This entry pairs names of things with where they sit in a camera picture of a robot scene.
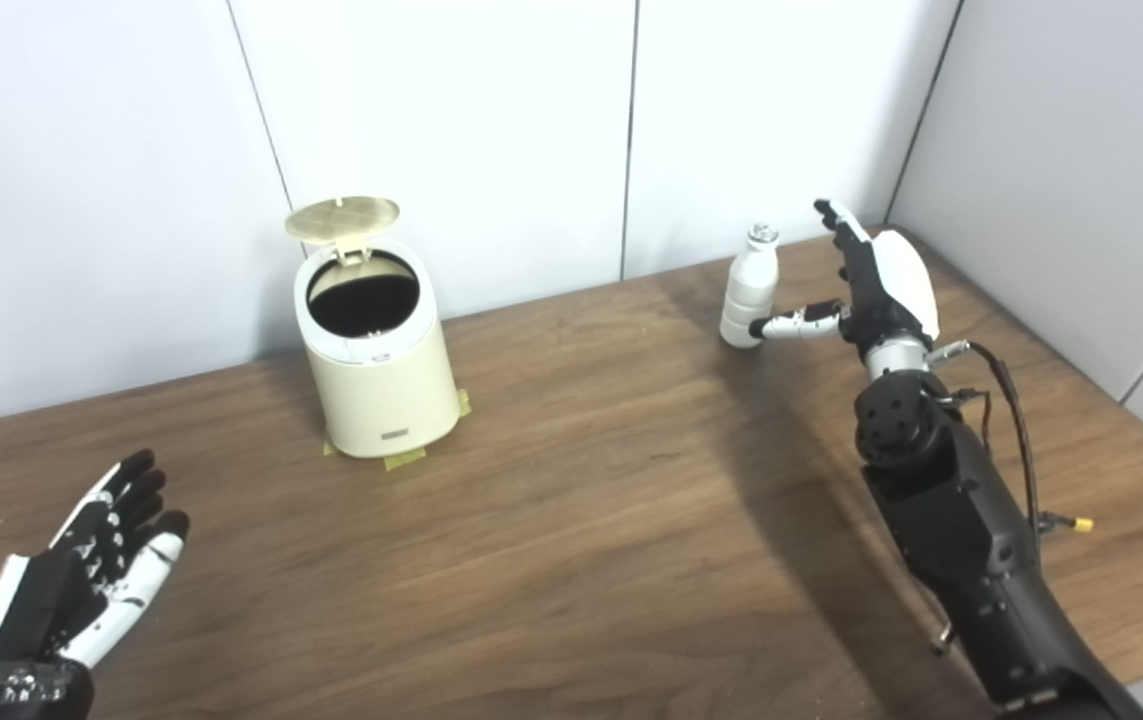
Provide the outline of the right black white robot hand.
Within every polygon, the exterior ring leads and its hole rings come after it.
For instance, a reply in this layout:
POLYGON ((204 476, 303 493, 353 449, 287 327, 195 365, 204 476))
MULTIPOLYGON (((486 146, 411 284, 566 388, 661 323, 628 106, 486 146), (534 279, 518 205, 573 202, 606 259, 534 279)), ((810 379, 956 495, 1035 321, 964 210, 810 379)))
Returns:
POLYGON ((842 254, 847 299, 828 299, 748 323, 754 339, 814 339, 837 334, 856 350, 871 377, 924 371, 940 337, 938 305, 926 263, 903 234, 872 234, 840 202, 814 209, 842 254))

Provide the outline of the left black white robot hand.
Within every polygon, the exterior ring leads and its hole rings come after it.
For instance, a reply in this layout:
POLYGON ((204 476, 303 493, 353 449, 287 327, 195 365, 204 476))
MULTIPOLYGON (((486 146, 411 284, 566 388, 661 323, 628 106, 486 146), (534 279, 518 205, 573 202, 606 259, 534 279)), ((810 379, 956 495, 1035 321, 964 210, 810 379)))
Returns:
POLYGON ((75 502, 47 547, 0 569, 0 719, 86 719, 94 669, 131 632, 181 559, 190 515, 165 509, 149 448, 75 502))

